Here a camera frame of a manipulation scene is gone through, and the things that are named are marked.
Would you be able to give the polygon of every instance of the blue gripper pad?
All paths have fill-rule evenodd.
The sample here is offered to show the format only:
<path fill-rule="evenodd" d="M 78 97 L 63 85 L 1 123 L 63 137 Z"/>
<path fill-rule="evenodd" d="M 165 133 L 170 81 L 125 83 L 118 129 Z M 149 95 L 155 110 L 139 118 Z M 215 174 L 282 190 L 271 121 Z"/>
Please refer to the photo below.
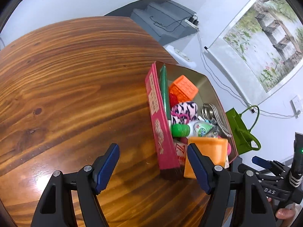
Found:
<path fill-rule="evenodd" d="M 212 161 L 209 159 L 209 157 L 202 156 L 194 143 L 191 143 L 187 147 L 187 157 L 197 178 L 199 186 L 209 195 L 212 191 L 210 182 L 213 180 L 212 166 L 214 165 Z"/>
<path fill-rule="evenodd" d="M 268 160 L 262 159 L 258 156 L 254 156 L 251 161 L 264 169 L 270 169 L 272 167 L 271 163 Z"/>
<path fill-rule="evenodd" d="M 112 143 L 105 154 L 100 157 L 97 165 L 93 165 L 93 180 L 97 183 L 95 190 L 98 194 L 106 189 L 119 157 L 120 148 L 117 144 Z"/>

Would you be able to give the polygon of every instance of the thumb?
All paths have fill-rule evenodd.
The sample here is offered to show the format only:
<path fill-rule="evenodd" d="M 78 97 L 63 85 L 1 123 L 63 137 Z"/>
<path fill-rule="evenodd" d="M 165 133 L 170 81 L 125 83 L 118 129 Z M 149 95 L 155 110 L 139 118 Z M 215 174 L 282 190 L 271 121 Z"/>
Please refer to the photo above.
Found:
<path fill-rule="evenodd" d="M 296 214 L 296 211 L 293 209 L 282 208 L 276 212 L 276 217 L 278 219 L 289 219 L 293 218 Z"/>

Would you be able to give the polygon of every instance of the person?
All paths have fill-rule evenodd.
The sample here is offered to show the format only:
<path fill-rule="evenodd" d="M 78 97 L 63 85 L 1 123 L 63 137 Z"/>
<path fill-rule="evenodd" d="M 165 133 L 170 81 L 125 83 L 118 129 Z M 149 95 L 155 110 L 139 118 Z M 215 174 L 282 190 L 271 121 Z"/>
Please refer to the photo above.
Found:
<path fill-rule="evenodd" d="M 297 204 L 292 204 L 291 209 L 287 208 L 281 208 L 276 212 L 276 218 L 284 220 L 281 227 L 287 227 L 290 226 L 293 221 L 295 220 L 295 217 L 299 214 L 300 210 L 302 209 L 302 206 Z"/>

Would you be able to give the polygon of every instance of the wood grain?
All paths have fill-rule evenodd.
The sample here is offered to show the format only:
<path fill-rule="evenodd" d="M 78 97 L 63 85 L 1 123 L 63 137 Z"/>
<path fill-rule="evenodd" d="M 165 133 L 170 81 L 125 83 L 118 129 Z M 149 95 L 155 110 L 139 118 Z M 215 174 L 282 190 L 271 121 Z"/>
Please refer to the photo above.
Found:
<path fill-rule="evenodd" d="M 0 198 L 18 226 L 30 226 L 53 171 L 78 171 L 112 142 L 121 157 L 98 196 L 110 227 L 198 226 L 208 196 L 197 182 L 159 177 L 144 86 L 155 60 L 176 63 L 110 16 L 52 24 L 0 52 Z"/>

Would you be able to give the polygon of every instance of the green bag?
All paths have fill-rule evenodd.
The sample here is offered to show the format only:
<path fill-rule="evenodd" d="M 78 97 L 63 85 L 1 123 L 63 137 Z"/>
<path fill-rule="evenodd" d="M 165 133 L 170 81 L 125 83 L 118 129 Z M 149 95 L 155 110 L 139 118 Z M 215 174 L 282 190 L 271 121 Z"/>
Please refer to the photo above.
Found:
<path fill-rule="evenodd" d="M 256 107 L 258 110 L 257 118 L 250 129 L 247 129 L 243 120 L 241 119 L 242 114 L 244 114 L 247 110 L 251 109 L 252 107 Z M 252 128 L 258 121 L 260 115 L 260 110 L 258 106 L 251 106 L 244 110 L 244 112 L 238 114 L 234 108 L 230 109 L 226 112 L 226 116 L 231 128 L 232 135 L 234 137 L 234 142 L 236 144 L 236 148 L 239 154 L 246 153 L 251 150 L 260 150 L 261 144 L 257 138 L 255 138 L 250 132 Z M 253 148 L 251 146 L 251 142 L 254 141 L 258 148 Z"/>

